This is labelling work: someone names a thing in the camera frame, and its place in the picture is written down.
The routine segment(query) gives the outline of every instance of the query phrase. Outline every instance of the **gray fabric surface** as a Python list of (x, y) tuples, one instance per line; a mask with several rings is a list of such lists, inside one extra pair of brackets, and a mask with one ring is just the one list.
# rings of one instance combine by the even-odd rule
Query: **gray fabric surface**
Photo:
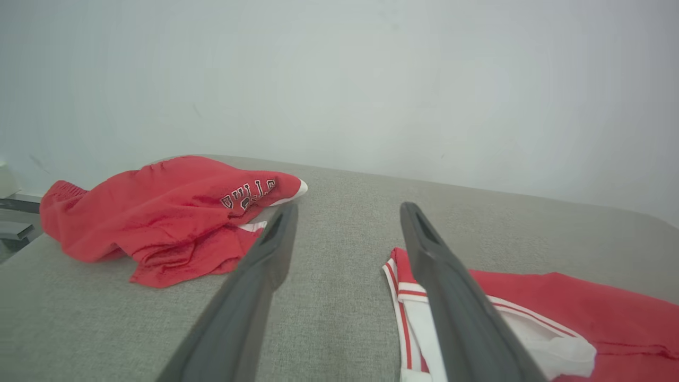
[[(679, 302), (679, 230), (647, 215), (457, 186), (226, 156), (309, 185), (258, 379), (394, 380), (399, 343), (380, 267), (403, 246), (399, 205), (421, 206), (470, 268), (559, 271)], [(265, 220), (272, 209), (257, 218)], [(163, 290), (135, 263), (84, 264), (43, 235), (0, 266), (3, 381), (149, 381), (225, 276)]]

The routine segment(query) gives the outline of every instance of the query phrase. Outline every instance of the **white trim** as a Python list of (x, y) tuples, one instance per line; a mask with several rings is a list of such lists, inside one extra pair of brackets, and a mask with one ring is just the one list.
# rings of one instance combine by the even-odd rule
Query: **white trim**
[(572, 335), (573, 337), (576, 338), (581, 338), (584, 339), (580, 334), (576, 333), (574, 330), (571, 330), (561, 324), (559, 324), (556, 321), (553, 321), (543, 315), (540, 315), (538, 313), (535, 313), (531, 311), (530, 309), (524, 308), (521, 305), (517, 305), (513, 302), (509, 302), (507, 300), (503, 300), (501, 298), (497, 298), (494, 296), (488, 296), (488, 300), (495, 306), (495, 304), (502, 304), (510, 307), (510, 309), (504, 308), (504, 307), (495, 307), (498, 311), (504, 311), (507, 313), (512, 313), (516, 315), (520, 315), (521, 317), (524, 317), (526, 319), (530, 319), (531, 321), (535, 322), (536, 324), (550, 330), (553, 333), (558, 334), (560, 337), (564, 336), (564, 333), (560, 332), (559, 330), (556, 330), (554, 328), (551, 328), (550, 325), (559, 328), (560, 330), (563, 330), (564, 332), (567, 332), (568, 334)]
[(410, 319), (408, 318), (408, 311), (405, 311), (405, 319), (408, 321), (408, 336), (410, 336), (410, 361), (411, 368), (416, 371), (422, 371), (422, 354), (420, 353), (420, 345), (418, 340), (415, 338), (415, 331), (413, 326), (410, 324)]
[(265, 228), (266, 227), (266, 220), (263, 222), (259, 223), (252, 223), (252, 224), (241, 224), (238, 226), (240, 229), (248, 231), (248, 232), (257, 232), (260, 228)]
[(404, 301), (417, 301), (417, 302), (426, 302), (427, 304), (429, 303), (429, 297), (426, 296), (414, 296), (412, 294), (407, 294), (407, 293), (401, 293), (399, 290), (399, 301), (404, 302)]
[(401, 368), (401, 382), (432, 382), (428, 372)]
[(401, 290), (409, 290), (411, 292), (426, 293), (426, 289), (424, 289), (420, 284), (416, 284), (416, 283), (400, 282), (399, 283), (399, 292)]
[[(398, 273), (397, 268), (396, 268), (396, 262), (394, 261), (394, 259), (389, 259), (389, 261), (387, 261), (386, 263), (391, 265), (391, 269), (394, 271), (394, 277), (396, 278), (396, 282), (398, 283), (399, 282), (399, 273)], [(390, 279), (391, 276), (389, 275), (389, 269), (386, 269), (386, 272), (387, 272), (386, 278)]]
[(272, 204), (269, 205), (269, 207), (273, 207), (274, 205), (281, 205), (283, 203), (289, 202), (293, 199), (299, 198), (300, 196), (306, 194), (307, 190), (309, 190), (309, 186), (306, 185), (306, 182), (302, 179), (299, 180), (299, 189), (297, 190), (297, 193), (295, 196), (292, 198), (285, 198), (285, 199), (280, 199), (279, 201), (275, 201)]
[(407, 301), (403, 305), (405, 306), (405, 316), (414, 329), (413, 335), (417, 338), (418, 349), (426, 360), (432, 381), (447, 381), (443, 358), (441, 357), (441, 346), (429, 304)]
[[(383, 265), (382, 270), (386, 274), (386, 281), (389, 284), (389, 290), (391, 291), (391, 301), (394, 304), (394, 313), (396, 314), (396, 326), (399, 329), (399, 342), (401, 344), (401, 368), (404, 369), (408, 367), (408, 358), (405, 352), (405, 335), (403, 333), (403, 322), (401, 321), (401, 303), (396, 299), (396, 288), (394, 287), (394, 283), (391, 280), (389, 266), (387, 264)], [(392, 271), (394, 272), (394, 277), (398, 279), (397, 270), (395, 266), (392, 267)]]

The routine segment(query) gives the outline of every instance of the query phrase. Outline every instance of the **gray object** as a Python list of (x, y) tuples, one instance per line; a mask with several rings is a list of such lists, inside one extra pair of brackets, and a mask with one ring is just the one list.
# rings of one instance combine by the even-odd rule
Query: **gray object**
[(254, 381), (273, 293), (290, 269), (297, 205), (278, 208), (238, 262), (158, 382)]
[(19, 228), (19, 230), (24, 232), (26, 231), (26, 226), (32, 226), (32, 228), (21, 240), (17, 240), (15, 236), (12, 236), (15, 237), (15, 239), (0, 239), (0, 264), (2, 264), (8, 258), (11, 258), (14, 254), (19, 252), (23, 247), (26, 247), (31, 241), (35, 240), (35, 238), (42, 235), (43, 233), (40, 215), (37, 213), (26, 213), (23, 211), (5, 209), (5, 207), (2, 205), (2, 201), (6, 200), (7, 199), (0, 199), (0, 221), (24, 224), (22, 228)]
[(32, 224), (0, 222), (0, 239), (21, 241), (33, 230)]
[[(679, 302), (679, 230), (647, 215), (266, 160), (309, 185), (287, 280), (273, 296), (257, 378), (389, 380), (399, 340), (380, 267), (419, 204), (469, 268), (567, 275)], [(274, 209), (256, 221), (266, 220)], [(136, 263), (86, 264), (42, 235), (0, 265), (0, 380), (155, 379), (223, 283), (128, 283)]]

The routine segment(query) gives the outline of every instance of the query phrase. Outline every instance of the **white fabric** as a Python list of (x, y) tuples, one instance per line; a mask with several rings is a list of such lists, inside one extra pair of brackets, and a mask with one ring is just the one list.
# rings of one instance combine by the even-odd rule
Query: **white fabric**
[(434, 317), (429, 304), (419, 301), (404, 301), (405, 315), (414, 330), (420, 351), (426, 360), (432, 381), (447, 381), (445, 365), (441, 356), (439, 337), (436, 335)]
[(401, 382), (432, 382), (432, 378), (428, 372), (401, 368)]
[(273, 207), (274, 205), (281, 205), (283, 203), (287, 203), (287, 202), (289, 202), (293, 199), (299, 198), (300, 196), (304, 195), (307, 192), (307, 190), (309, 190), (309, 186), (306, 185), (306, 182), (304, 180), (300, 179), (299, 181), (300, 181), (299, 189), (297, 190), (297, 193), (295, 194), (295, 196), (293, 196), (292, 198), (285, 198), (285, 199), (280, 199), (279, 201), (275, 201), (269, 207)]
[(241, 224), (238, 226), (242, 230), (246, 230), (248, 232), (257, 232), (260, 228), (265, 228), (266, 227), (266, 221), (264, 222), (259, 222), (259, 223), (248, 223), (248, 224)]

